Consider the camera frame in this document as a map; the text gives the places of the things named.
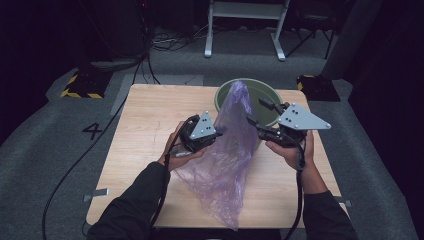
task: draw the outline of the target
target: wooden table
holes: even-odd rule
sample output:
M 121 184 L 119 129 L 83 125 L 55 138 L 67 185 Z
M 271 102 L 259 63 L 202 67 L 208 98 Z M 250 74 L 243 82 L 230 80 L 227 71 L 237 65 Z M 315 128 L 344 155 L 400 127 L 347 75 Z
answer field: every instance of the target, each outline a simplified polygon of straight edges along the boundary
M 112 199 L 120 196 L 140 171 L 158 159 L 179 121 L 205 110 L 213 121 L 216 119 L 214 96 L 217 89 L 141 84 L 131 87 L 97 185 L 97 189 L 108 188 L 110 193 L 93 198 L 87 214 L 89 224 L 97 222 Z M 302 92 L 277 91 L 284 102 L 295 102 L 309 109 Z M 314 132 L 314 137 L 316 165 L 332 193 L 340 196 L 318 132 Z M 176 174 L 171 175 L 166 201 L 155 226 L 224 227 L 202 210 L 200 201 Z M 297 210 L 295 171 L 263 143 L 252 158 L 246 184 L 240 228 L 292 226 Z

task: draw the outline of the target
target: black floor mat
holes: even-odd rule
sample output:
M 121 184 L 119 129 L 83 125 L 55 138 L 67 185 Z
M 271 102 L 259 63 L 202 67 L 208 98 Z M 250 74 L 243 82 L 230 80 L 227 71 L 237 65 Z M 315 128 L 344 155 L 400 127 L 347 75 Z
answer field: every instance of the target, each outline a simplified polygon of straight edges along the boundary
M 301 75 L 297 77 L 297 87 L 308 101 L 340 102 L 340 97 L 331 80 L 321 75 Z

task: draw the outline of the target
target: white table leg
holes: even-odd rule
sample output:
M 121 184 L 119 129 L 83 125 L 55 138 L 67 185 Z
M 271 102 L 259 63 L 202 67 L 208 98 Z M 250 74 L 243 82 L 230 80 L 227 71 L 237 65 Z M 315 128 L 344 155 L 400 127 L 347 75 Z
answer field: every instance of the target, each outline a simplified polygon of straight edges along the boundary
M 278 60 L 284 61 L 286 60 L 286 56 L 284 55 L 283 49 L 280 44 L 280 34 L 281 29 L 283 27 L 284 19 L 286 18 L 287 9 L 289 7 L 290 0 L 284 1 L 283 9 L 281 10 L 281 16 L 278 20 L 277 31 L 275 33 L 271 33 L 272 42 L 274 43 L 275 51 L 277 52 Z
M 208 36 L 206 38 L 205 46 L 205 57 L 210 58 L 212 56 L 212 41 L 213 41 L 213 0 L 209 4 L 209 16 L 208 16 Z

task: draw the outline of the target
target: black sleeve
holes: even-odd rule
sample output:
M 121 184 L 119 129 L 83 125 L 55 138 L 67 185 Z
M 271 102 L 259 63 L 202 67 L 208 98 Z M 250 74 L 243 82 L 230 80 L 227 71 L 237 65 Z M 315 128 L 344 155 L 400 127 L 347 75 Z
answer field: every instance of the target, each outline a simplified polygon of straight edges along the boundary
M 160 163 L 150 163 L 134 183 L 107 206 L 99 221 L 88 230 L 87 239 L 144 239 L 158 208 L 164 171 Z
M 303 222 L 308 239 L 358 239 L 346 212 L 330 191 L 305 194 Z

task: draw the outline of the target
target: green bowl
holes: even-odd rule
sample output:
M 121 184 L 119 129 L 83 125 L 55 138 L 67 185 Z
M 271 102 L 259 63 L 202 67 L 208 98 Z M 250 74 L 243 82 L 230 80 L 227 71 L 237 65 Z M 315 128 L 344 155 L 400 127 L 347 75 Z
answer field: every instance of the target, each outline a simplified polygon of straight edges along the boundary
M 215 108 L 219 112 L 225 98 L 230 91 L 231 85 L 235 81 L 243 81 L 246 84 L 247 90 L 249 91 L 250 103 L 253 110 L 253 116 L 255 116 L 259 123 L 265 126 L 273 126 L 277 123 L 278 114 L 275 111 L 269 110 L 268 108 L 259 104 L 259 98 L 266 98 L 273 101 L 274 103 L 281 104 L 283 100 L 280 95 L 268 84 L 261 81 L 249 78 L 238 78 L 228 81 L 221 85 L 215 93 Z

